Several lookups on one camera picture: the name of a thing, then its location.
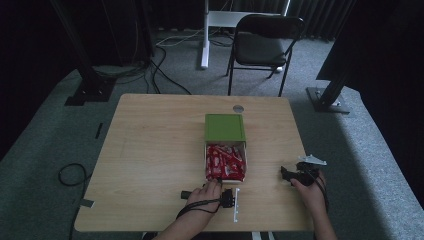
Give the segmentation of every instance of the gray mat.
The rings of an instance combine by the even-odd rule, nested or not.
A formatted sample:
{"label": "gray mat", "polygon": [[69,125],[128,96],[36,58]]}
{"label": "gray mat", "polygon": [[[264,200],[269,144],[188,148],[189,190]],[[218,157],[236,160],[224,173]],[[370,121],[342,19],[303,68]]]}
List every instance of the gray mat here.
{"label": "gray mat", "polygon": [[[302,40],[294,48],[283,96],[287,97],[307,154],[326,160],[330,218],[339,239],[422,239],[424,213],[401,174],[358,92],[345,88],[342,96],[354,117],[317,113],[306,87],[326,87],[315,77],[331,43]],[[207,70],[199,69],[201,42],[166,47],[161,69],[193,94],[226,95],[224,77],[229,48],[211,45]],[[156,51],[154,61],[162,56]],[[121,68],[102,66],[103,71]],[[277,96],[281,74],[236,71],[233,95]],[[0,239],[67,239],[81,186],[65,187],[57,179],[61,167],[78,162],[91,173],[119,98],[124,93],[154,93],[147,71],[144,79],[119,79],[107,103],[64,107],[80,77],[63,79],[40,107],[27,129],[0,162]],[[162,93],[185,94],[160,74]],[[99,124],[103,127],[96,138]],[[69,171],[70,181],[81,179]],[[140,239],[142,233],[79,233],[74,239]],[[312,239],[310,232],[278,232],[277,239]]]}

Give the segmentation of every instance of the green lid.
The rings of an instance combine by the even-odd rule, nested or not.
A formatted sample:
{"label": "green lid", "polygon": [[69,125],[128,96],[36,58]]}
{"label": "green lid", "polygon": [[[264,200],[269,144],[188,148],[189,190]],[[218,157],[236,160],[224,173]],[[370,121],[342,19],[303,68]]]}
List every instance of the green lid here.
{"label": "green lid", "polygon": [[206,114],[206,141],[246,141],[243,116],[240,114]]}

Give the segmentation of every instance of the black cable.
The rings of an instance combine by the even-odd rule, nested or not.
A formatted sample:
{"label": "black cable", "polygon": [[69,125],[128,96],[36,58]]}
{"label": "black cable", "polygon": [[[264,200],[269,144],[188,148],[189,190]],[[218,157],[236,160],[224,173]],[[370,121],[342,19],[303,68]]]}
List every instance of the black cable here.
{"label": "black cable", "polygon": [[138,76],[138,77],[136,77],[136,78],[134,78],[134,79],[131,79],[131,80],[129,80],[129,81],[126,81],[126,82],[116,82],[116,84],[128,84],[128,83],[132,83],[132,82],[135,82],[135,81],[137,81],[138,79],[141,79],[142,77],[144,77],[144,75],[146,75],[146,74],[143,74],[143,75],[141,75],[141,76]]}
{"label": "black cable", "polygon": [[[65,181],[62,179],[62,172],[63,172],[65,169],[67,169],[67,168],[69,168],[69,167],[72,167],[72,166],[77,166],[77,167],[79,167],[79,168],[82,170],[83,175],[84,175],[83,180],[78,181],[78,182],[74,182],[74,183],[68,183],[68,182],[65,182]],[[84,194],[85,194],[85,191],[86,191],[86,189],[87,189],[87,181],[88,181],[88,179],[90,179],[90,178],[91,178],[91,176],[92,176],[92,174],[90,174],[90,175],[88,175],[88,176],[87,176],[87,170],[85,170],[85,167],[84,167],[82,164],[79,164],[79,163],[70,163],[70,164],[68,164],[68,165],[66,165],[66,166],[64,166],[64,167],[62,167],[62,168],[59,170],[59,173],[58,173],[58,175],[57,175],[57,178],[58,178],[59,182],[60,182],[62,185],[67,186],[67,187],[74,187],[74,186],[78,186],[78,185],[83,184],[82,193],[81,193],[81,197],[80,197],[80,201],[81,201],[81,200],[83,199]],[[79,209],[80,209],[80,204],[78,203],[78,207],[77,207],[77,209],[75,210],[74,216],[73,216],[73,218],[72,218],[71,227],[70,227],[70,230],[69,230],[69,240],[72,240],[72,236],[73,236],[73,232],[74,232],[74,226],[75,226],[75,220],[77,219]]]}
{"label": "black cable", "polygon": [[209,203],[214,203],[214,202],[221,202],[221,198],[190,203],[187,206],[185,206],[183,209],[181,209],[181,211],[177,215],[177,218],[181,217],[185,213],[192,211],[192,210],[203,211],[203,212],[207,212],[207,213],[211,213],[211,214],[216,213],[216,212],[218,212],[218,209],[219,209],[219,206],[221,206],[221,203],[218,205],[218,207],[216,208],[215,211],[208,211],[208,210],[205,210],[205,209],[196,208],[196,207],[208,205]]}
{"label": "black cable", "polygon": [[122,77],[132,77],[142,74],[144,72],[143,66],[134,67],[133,69],[117,72],[117,73],[107,73],[100,70],[94,70],[99,76],[102,77],[113,77],[113,78],[122,78]]}
{"label": "black cable", "polygon": [[162,59],[161,59],[161,61],[159,62],[159,64],[155,64],[153,61],[150,61],[154,66],[155,66],[155,70],[154,70],[154,72],[153,72],[153,76],[152,76],[152,83],[153,83],[153,86],[155,87],[155,89],[157,90],[157,93],[159,93],[160,94],[160,91],[159,91],[159,88],[158,88],[158,86],[157,86],[157,84],[156,84],[156,80],[155,80],[155,75],[156,75],[156,72],[159,70],[159,72],[168,80],[168,81],[170,81],[170,82],[172,82],[173,84],[175,84],[175,85],[177,85],[178,87],[180,87],[181,89],[183,89],[187,94],[189,94],[189,95],[192,95],[191,94],[191,92],[189,91],[189,90],[187,90],[187,88],[185,88],[184,86],[182,86],[181,84],[179,84],[179,83],[177,83],[177,82],[175,82],[174,80],[172,80],[170,77],[168,77],[161,69],[160,69],[160,66],[161,66],[161,64],[163,63],[163,61],[165,60],[165,58],[166,58],[166,50],[165,49],[163,49],[162,47],[159,47],[159,46],[156,46],[157,48],[159,48],[160,50],[162,50],[162,52],[163,52],[163,57],[162,57]]}
{"label": "black cable", "polygon": [[147,79],[146,79],[146,74],[143,75],[143,78],[144,78],[144,81],[146,82],[146,87],[147,87],[146,93],[148,94],[150,85],[149,85],[149,81],[147,81]]}
{"label": "black cable", "polygon": [[314,176],[312,176],[312,174],[309,171],[305,171],[312,179],[314,179],[315,183],[318,185],[319,189],[322,192],[322,195],[324,197],[324,202],[325,202],[325,209],[328,212],[329,207],[330,207],[330,203],[328,201],[328,197],[327,197],[327,191],[325,190],[325,184],[324,181],[322,180],[322,178],[318,177],[321,179],[322,183],[324,184],[324,187],[318,182],[318,180],[316,180],[316,178],[314,178]]}
{"label": "black cable", "polygon": [[232,43],[223,43],[212,39],[209,39],[209,42],[218,47],[231,47],[233,45]]}

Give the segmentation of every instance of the green box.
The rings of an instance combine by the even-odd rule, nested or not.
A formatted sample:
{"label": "green box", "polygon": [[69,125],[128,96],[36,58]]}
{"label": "green box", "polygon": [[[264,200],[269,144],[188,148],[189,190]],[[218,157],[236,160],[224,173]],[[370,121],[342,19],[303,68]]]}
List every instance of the green box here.
{"label": "green box", "polygon": [[[207,175],[207,146],[219,144],[234,146],[245,162],[244,176],[247,172],[246,134],[241,114],[206,114],[205,115],[205,174]],[[223,180],[227,183],[240,183],[238,180]]]}
{"label": "green box", "polygon": [[205,141],[246,142],[243,116],[240,114],[206,114]]}

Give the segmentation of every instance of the black wrist strap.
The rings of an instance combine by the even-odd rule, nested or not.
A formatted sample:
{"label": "black wrist strap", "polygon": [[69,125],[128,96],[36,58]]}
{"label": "black wrist strap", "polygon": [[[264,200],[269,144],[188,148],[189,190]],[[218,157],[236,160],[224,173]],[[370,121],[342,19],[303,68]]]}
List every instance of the black wrist strap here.
{"label": "black wrist strap", "polygon": [[[208,211],[205,209],[201,209],[201,208],[196,208],[199,206],[204,206],[204,205],[208,205],[209,203],[214,203],[214,202],[220,202],[220,204],[218,205],[218,207],[216,208],[215,211]],[[183,209],[181,209],[181,211],[178,213],[177,215],[177,219],[179,217],[181,217],[182,215],[184,215],[185,213],[187,213],[188,211],[191,210],[199,210],[199,211],[203,211],[203,212],[207,212],[207,213],[216,213],[218,212],[219,206],[221,205],[221,199],[217,198],[217,199],[213,199],[213,200],[204,200],[204,201],[199,201],[199,202],[194,202],[194,203],[190,203],[189,205],[185,206]]]}

